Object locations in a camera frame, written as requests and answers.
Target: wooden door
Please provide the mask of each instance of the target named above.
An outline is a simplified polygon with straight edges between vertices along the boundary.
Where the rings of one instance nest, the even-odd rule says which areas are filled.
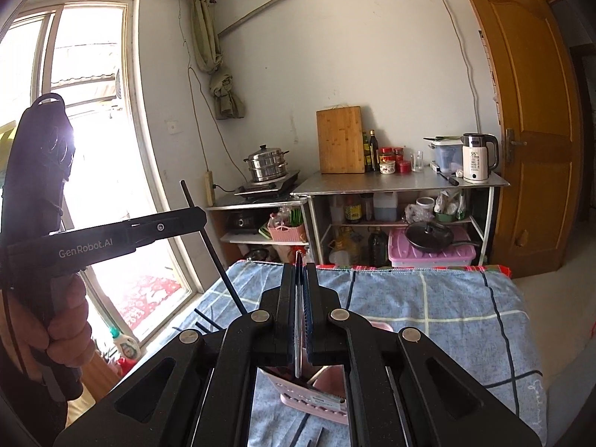
[[[579,102],[568,51],[544,0],[470,2],[497,85],[501,169],[511,183],[501,194],[491,262],[510,267],[515,277],[557,270],[582,174]],[[514,144],[507,143],[508,129]]]

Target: window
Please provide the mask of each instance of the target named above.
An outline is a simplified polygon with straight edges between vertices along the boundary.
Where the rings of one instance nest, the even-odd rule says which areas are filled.
[[[65,229],[156,212],[129,99],[129,22],[127,3],[62,4],[17,21],[0,44],[0,72],[13,76],[0,84],[0,126],[18,122],[41,93],[66,103],[76,153],[64,187]],[[143,343],[196,294],[180,256],[177,242],[161,240],[83,273],[100,342],[110,341],[103,320]]]

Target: frying pan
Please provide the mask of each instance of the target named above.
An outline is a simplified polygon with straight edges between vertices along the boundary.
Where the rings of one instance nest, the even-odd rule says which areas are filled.
[[[406,229],[406,238],[413,247],[427,254],[438,254],[450,245],[480,246],[470,240],[454,241],[453,230],[435,222],[416,222],[409,225]]]

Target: red rug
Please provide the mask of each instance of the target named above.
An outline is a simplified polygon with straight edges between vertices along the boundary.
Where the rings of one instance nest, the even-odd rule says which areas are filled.
[[[135,284],[122,284],[121,287],[126,292],[114,306],[132,330],[181,288],[175,280],[148,275],[141,277]]]

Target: metal screw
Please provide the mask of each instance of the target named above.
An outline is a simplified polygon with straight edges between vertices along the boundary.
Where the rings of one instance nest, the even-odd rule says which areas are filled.
[[[180,339],[181,343],[190,345],[199,339],[199,333],[195,330],[184,330],[182,333],[180,333],[178,339]]]
[[[332,319],[336,321],[345,321],[350,317],[350,313],[345,309],[334,309],[332,311]]]
[[[250,315],[250,318],[254,322],[265,322],[267,319],[269,319],[269,313],[262,309],[257,309],[256,311],[253,311],[253,313]]]
[[[418,343],[422,335],[416,328],[408,328],[402,333],[403,339],[411,343]]]

